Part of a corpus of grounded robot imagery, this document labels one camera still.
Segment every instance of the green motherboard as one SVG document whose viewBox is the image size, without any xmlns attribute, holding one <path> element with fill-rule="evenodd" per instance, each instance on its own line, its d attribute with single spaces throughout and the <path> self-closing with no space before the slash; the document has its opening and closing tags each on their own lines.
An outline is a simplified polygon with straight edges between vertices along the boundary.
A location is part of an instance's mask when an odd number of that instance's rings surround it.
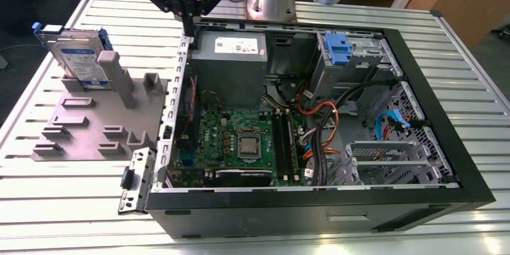
<svg viewBox="0 0 510 255">
<path fill-rule="evenodd" d="M 204 110 L 196 151 L 179 152 L 180 161 L 187 161 L 188 167 L 172 168 L 170 171 L 178 185 L 202 187 L 204 172 L 224 169 L 271 171 L 272 186 L 302 185 L 296 145 L 291 146 L 291 156 L 286 157 L 290 161 L 286 168 L 291 175 L 282 175 L 282 163 L 278 162 L 275 151 L 275 145 L 280 145 L 282 141 L 274 140 L 274 121 L 274 112 Z M 292 117 L 290 122 L 294 133 L 303 119 L 300 116 Z"/>
</svg>

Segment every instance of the table surface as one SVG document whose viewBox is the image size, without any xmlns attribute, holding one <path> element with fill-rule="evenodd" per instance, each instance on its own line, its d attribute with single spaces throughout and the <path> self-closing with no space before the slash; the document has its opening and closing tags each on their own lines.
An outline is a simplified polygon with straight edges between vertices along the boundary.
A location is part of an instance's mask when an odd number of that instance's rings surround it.
<svg viewBox="0 0 510 255">
<path fill-rule="evenodd" d="M 406 231 L 174 240 L 147 216 L 119 216 L 128 161 L 33 162 L 32 147 L 64 89 L 47 56 L 0 129 L 0 251 L 67 254 L 501 254 L 510 253 L 509 103 L 442 19 L 427 11 L 299 2 L 298 21 L 398 29 L 497 202 Z M 211 17 L 244 18 L 223 1 Z M 182 26 L 148 0 L 81 0 L 68 27 L 103 25 L 132 77 L 175 75 Z"/>
</svg>

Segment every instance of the ram slot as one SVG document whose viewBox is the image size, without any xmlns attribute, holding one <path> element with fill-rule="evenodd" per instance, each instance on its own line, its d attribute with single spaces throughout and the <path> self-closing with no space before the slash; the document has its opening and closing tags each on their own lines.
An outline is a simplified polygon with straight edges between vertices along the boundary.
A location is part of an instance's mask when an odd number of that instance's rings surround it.
<svg viewBox="0 0 510 255">
<path fill-rule="evenodd" d="M 286 164 L 286 151 L 283 148 L 283 140 L 282 140 L 282 115 L 278 113 L 272 114 L 272 142 L 274 142 L 274 155 L 276 159 L 276 175 L 279 178 L 287 174 L 287 164 Z"/>
<path fill-rule="evenodd" d="M 286 113 L 282 114 L 282 135 L 283 149 L 286 152 L 287 175 L 294 174 L 294 131 L 291 126 L 291 117 Z"/>
</svg>

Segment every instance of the label sticker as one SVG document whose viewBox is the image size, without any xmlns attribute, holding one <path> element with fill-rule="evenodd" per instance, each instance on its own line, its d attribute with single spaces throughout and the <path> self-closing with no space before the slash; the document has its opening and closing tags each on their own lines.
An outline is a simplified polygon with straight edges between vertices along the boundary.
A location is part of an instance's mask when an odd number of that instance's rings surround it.
<svg viewBox="0 0 510 255">
<path fill-rule="evenodd" d="M 304 177 L 312 178 L 314 177 L 314 170 L 311 170 L 310 168 L 306 168 L 304 169 Z"/>
<path fill-rule="evenodd" d="M 69 69 L 77 79 L 88 85 L 107 85 L 108 78 L 96 64 L 96 53 L 91 49 L 60 49 Z"/>
<path fill-rule="evenodd" d="M 215 53 L 258 54 L 256 38 L 218 37 Z"/>
<path fill-rule="evenodd" d="M 308 90 L 304 90 L 304 91 L 303 91 L 303 95 L 304 95 L 308 99 L 311 99 L 311 97 L 314 96 L 314 94 L 312 94 Z"/>
</svg>

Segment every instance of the cpu socket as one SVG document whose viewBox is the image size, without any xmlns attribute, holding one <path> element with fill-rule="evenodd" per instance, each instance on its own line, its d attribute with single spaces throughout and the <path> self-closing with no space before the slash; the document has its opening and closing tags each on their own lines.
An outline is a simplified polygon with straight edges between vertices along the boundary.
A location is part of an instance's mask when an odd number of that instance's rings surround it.
<svg viewBox="0 0 510 255">
<path fill-rule="evenodd" d="M 238 158 L 247 164 L 252 164 L 262 157 L 260 132 L 238 133 Z"/>
</svg>

